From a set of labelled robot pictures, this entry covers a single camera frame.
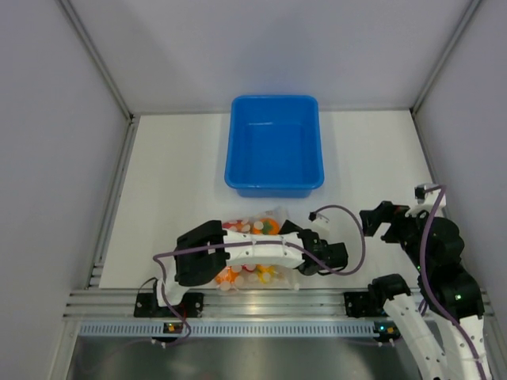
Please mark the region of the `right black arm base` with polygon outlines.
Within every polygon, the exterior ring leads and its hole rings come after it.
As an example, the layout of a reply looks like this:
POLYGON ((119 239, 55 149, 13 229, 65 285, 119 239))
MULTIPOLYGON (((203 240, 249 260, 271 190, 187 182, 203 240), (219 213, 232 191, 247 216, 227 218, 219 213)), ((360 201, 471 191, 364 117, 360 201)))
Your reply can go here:
POLYGON ((386 313, 379 299, 368 291, 344 293, 345 313, 348 317, 385 317, 386 313))

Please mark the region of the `clear zip top bag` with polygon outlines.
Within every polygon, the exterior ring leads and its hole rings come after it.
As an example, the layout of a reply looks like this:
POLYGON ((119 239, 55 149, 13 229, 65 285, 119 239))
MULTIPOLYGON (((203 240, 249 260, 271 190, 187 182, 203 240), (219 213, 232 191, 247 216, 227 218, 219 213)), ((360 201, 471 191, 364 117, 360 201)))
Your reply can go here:
MULTIPOLYGON (((288 218, 288 213, 283 207, 277 207, 272 210, 263 211, 254 216, 230 219, 226 222, 222 222, 222 227, 235 232, 251 234, 253 223, 263 218, 275 219, 280 227, 282 227, 283 223, 288 218)), ((255 273, 258 265, 265 264, 244 264, 242 266, 233 265, 226 267, 215 277, 216 288, 222 292, 242 291, 254 288, 276 288, 294 291, 300 289, 295 271, 280 265, 265 265, 274 266, 277 276, 270 284, 260 283, 255 273)))

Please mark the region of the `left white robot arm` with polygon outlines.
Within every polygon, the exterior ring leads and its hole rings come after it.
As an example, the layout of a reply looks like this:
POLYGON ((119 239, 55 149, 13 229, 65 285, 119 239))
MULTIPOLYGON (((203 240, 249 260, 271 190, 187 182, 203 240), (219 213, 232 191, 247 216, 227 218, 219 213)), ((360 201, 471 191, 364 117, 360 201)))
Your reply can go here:
POLYGON ((248 234, 224 229, 211 220, 181 235, 176 249, 153 257, 162 270, 151 305, 160 315, 174 314, 191 288, 211 283, 228 268, 278 266, 313 276, 323 269, 336 272, 348 264, 344 243, 328 243, 313 230, 287 221, 277 235, 248 234))

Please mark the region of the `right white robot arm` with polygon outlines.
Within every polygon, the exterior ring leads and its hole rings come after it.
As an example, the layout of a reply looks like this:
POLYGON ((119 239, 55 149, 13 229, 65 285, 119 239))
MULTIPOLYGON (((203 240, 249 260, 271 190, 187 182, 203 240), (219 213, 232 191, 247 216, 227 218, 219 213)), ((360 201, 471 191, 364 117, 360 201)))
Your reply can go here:
POLYGON ((423 379, 490 379, 482 292, 461 264, 464 241, 459 227, 437 216, 442 204, 441 196, 413 207, 383 201, 360 212, 365 237, 386 223, 382 241, 399 245, 414 264, 421 296, 440 335, 431 332, 399 274, 372 280, 369 302, 395 323, 423 379))

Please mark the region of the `yellow fake fruit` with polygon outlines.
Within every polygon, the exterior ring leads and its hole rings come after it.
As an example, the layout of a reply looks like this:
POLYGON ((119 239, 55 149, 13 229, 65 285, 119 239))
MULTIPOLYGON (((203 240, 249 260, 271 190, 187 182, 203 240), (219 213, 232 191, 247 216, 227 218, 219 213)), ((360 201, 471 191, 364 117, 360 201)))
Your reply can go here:
POLYGON ((255 273, 262 284, 270 284, 277 276, 274 266, 258 265, 255 273))

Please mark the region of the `orange fake fruit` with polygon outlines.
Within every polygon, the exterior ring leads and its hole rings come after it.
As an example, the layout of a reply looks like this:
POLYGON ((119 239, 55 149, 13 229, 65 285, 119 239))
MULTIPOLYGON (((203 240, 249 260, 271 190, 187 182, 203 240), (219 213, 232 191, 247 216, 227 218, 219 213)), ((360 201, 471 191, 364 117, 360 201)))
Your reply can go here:
POLYGON ((255 221, 251 228, 252 234, 277 235, 279 231, 280 225, 273 218, 261 218, 255 221))

